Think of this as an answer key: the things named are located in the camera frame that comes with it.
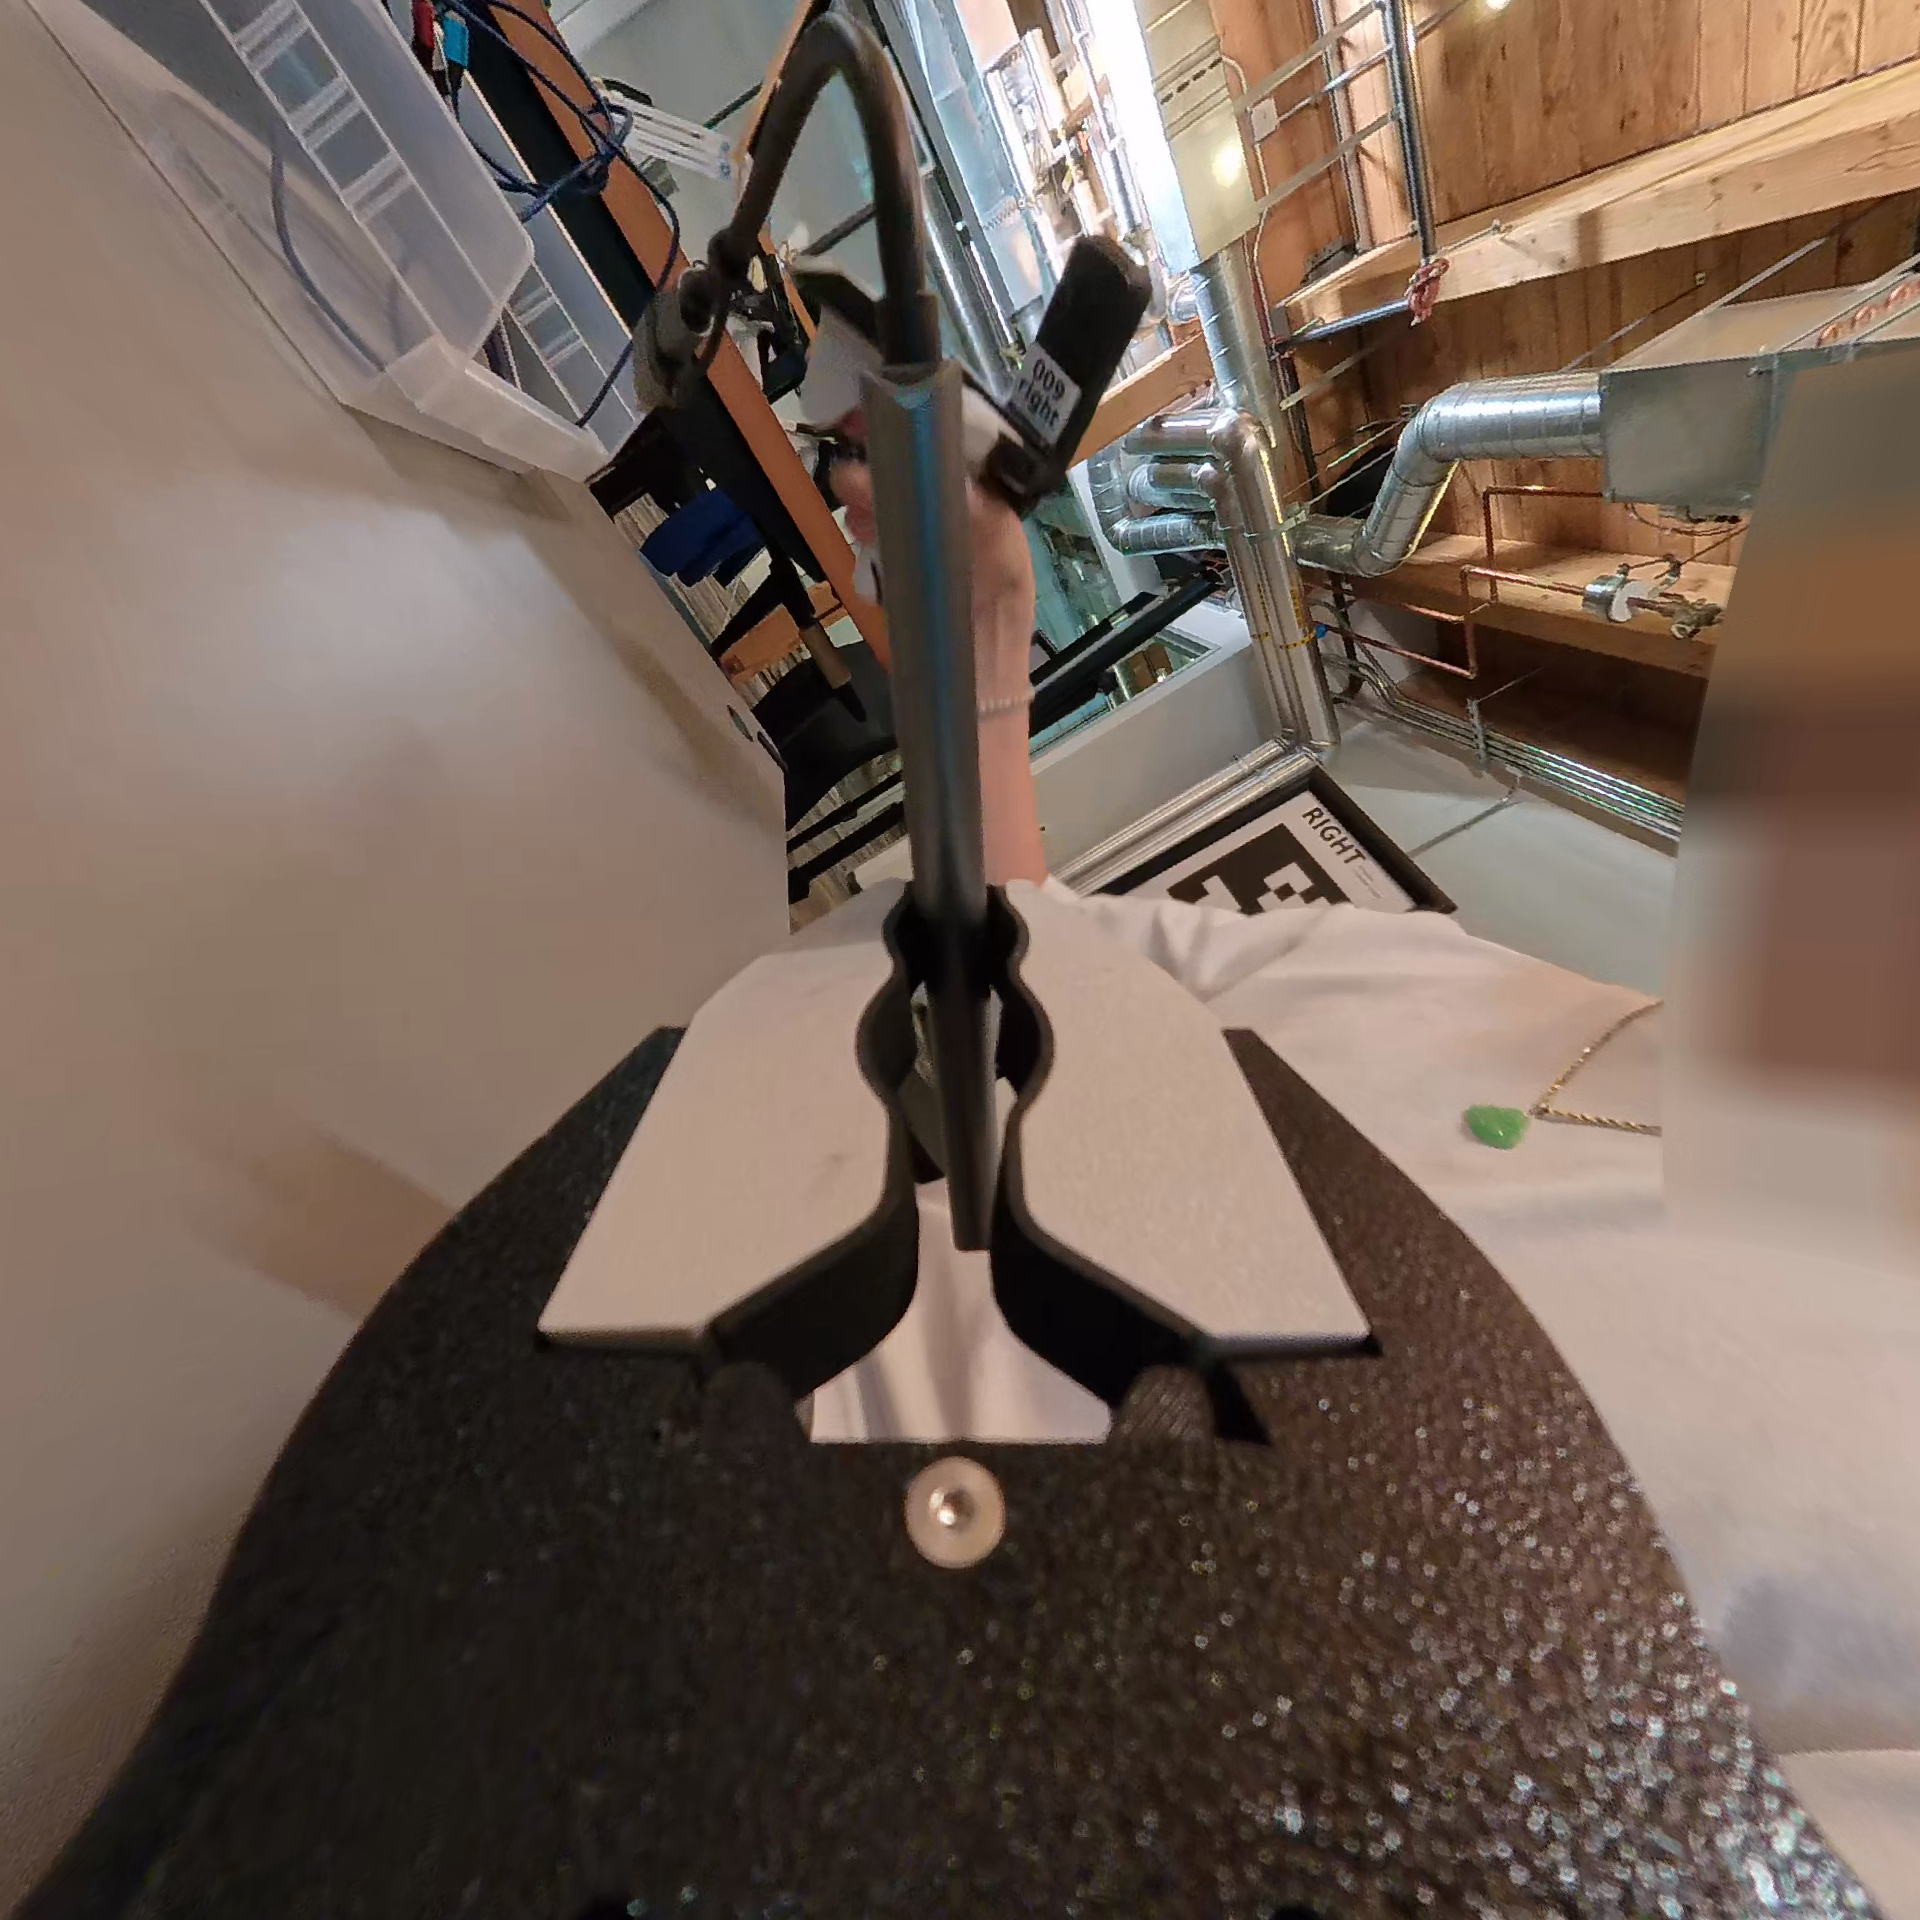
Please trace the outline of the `person's right hand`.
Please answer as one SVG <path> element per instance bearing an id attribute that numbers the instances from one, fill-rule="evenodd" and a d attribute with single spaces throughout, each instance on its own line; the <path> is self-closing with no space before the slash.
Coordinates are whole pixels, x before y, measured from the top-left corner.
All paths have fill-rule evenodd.
<path id="1" fill-rule="evenodd" d="M 878 602 L 878 511 L 867 462 L 832 453 L 826 487 L 847 520 L 854 551 L 859 592 Z M 1037 611 L 1030 551 L 1014 509 L 965 480 L 970 560 L 973 560 L 973 687 L 976 718 L 999 702 L 1030 702 L 1027 652 Z"/>

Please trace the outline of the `black framed marker sign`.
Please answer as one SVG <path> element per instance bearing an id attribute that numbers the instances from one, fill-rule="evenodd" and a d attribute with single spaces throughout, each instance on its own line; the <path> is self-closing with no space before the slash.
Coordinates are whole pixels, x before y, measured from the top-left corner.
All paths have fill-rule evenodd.
<path id="1" fill-rule="evenodd" d="M 1309 905 L 1453 918 L 1453 898 L 1321 769 L 1265 780 L 1120 852 L 1081 893 L 1213 905 L 1270 918 Z"/>

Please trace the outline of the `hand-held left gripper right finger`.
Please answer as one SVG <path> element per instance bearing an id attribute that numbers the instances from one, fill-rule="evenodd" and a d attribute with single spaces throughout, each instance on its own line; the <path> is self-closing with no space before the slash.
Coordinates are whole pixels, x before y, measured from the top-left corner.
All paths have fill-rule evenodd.
<path id="1" fill-rule="evenodd" d="M 1013 881 L 990 1275 L 1014 1340 L 1099 1404 L 1151 1372 L 1372 1356 L 1372 1324 L 1210 1012 L 1081 905 Z"/>

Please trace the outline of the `wooden pillar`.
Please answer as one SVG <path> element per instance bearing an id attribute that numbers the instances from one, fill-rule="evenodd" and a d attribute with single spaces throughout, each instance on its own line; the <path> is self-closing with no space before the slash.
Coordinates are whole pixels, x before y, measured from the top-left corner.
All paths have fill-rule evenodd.
<path id="1" fill-rule="evenodd" d="M 1076 433 L 1063 462 L 1076 468 L 1105 446 L 1124 440 L 1143 420 L 1173 410 L 1179 401 L 1210 385 L 1210 350 L 1201 332 L 1184 337 L 1148 366 L 1116 380 L 1087 426 Z"/>

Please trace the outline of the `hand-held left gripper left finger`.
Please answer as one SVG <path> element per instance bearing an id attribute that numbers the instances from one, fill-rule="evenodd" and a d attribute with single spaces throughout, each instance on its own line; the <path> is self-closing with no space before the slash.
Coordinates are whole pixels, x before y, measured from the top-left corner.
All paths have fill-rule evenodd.
<path id="1" fill-rule="evenodd" d="M 900 1321 L 919 1261 L 910 982 L 878 886 L 685 1024 L 537 1317 L 542 1340 L 751 1363 L 794 1401 Z"/>

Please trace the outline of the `white t-shirt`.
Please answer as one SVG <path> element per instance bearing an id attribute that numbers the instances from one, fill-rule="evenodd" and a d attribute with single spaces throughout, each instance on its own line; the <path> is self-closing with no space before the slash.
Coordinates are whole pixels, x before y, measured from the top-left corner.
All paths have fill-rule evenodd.
<path id="1" fill-rule="evenodd" d="M 1595 1404 L 1760 1740 L 1891 1915 L 1918 1915 L 1918 1281 L 1681 1226 L 1663 1146 L 1485 1148 L 1640 996 L 1349 905 L 1242 918 L 1044 893 L 1247 1028 L 1398 1162 Z"/>

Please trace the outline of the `clear plastic bin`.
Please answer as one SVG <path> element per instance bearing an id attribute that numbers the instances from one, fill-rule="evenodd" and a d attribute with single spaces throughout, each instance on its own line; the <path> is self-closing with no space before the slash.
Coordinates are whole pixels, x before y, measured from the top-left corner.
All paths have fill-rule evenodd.
<path id="1" fill-rule="evenodd" d="M 638 432 L 626 323 L 468 81 L 389 3 L 37 3 L 119 129 L 347 406 L 515 474 Z"/>

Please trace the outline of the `silver round duct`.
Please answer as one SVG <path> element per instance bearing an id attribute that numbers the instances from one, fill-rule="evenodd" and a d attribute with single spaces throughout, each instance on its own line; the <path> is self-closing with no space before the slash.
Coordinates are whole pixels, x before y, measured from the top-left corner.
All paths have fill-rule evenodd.
<path id="1" fill-rule="evenodd" d="M 1460 381 L 1399 426 L 1369 517 L 1302 517 L 1292 566 L 1374 580 L 1423 542 L 1453 474 L 1472 459 L 1604 457 L 1604 374 L 1553 371 Z"/>
<path id="2" fill-rule="evenodd" d="M 1316 758 L 1333 753 L 1339 746 L 1339 718 L 1298 569 L 1282 531 L 1280 462 L 1266 426 L 1234 407 L 1176 410 L 1133 426 L 1120 446 L 1143 462 L 1210 468 L 1210 480 L 1192 480 L 1192 490 L 1210 498 L 1210 520 L 1238 580 L 1242 617 L 1259 652 L 1282 731 Z"/>

